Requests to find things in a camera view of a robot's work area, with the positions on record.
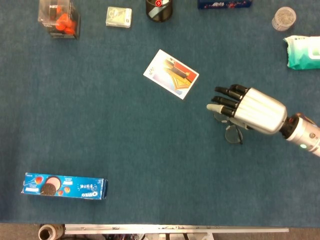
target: wet wipes pack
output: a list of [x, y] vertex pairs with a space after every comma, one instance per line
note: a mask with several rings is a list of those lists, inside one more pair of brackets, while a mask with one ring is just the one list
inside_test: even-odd
[[105, 199], [108, 181], [104, 178], [26, 173], [23, 194], [80, 199]]
[[320, 69], [320, 36], [290, 36], [288, 67], [295, 70]]

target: oreo box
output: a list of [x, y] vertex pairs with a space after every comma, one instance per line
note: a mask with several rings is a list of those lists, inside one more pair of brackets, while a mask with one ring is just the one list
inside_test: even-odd
[[108, 180], [103, 178], [25, 173], [23, 194], [80, 199], [105, 199]]
[[198, 0], [198, 9], [248, 8], [253, 0]]

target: red logo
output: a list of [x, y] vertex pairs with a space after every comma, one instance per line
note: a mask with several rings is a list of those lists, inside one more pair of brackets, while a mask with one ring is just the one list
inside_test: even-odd
[[161, 7], [161, 6], [162, 6], [162, 0], [156, 0], [156, 1], [155, 1], [155, 5], [156, 5], [157, 7]]

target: white fingertip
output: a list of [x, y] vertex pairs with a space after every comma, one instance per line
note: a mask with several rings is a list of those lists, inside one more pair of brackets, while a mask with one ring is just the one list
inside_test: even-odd
[[218, 104], [208, 104], [206, 106], [206, 108], [210, 111], [213, 111], [213, 112], [217, 112], [217, 113], [221, 113], [221, 109], [223, 108], [224, 106], [223, 105], [218, 105]]

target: eyeglasses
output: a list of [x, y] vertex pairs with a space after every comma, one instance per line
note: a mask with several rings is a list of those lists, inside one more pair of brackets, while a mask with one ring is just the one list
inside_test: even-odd
[[215, 112], [213, 114], [214, 118], [223, 124], [228, 124], [228, 126], [225, 129], [224, 138], [227, 140], [230, 144], [243, 144], [243, 135], [240, 129], [233, 124], [228, 116], [225, 116], [223, 114], [220, 114], [218, 112]]

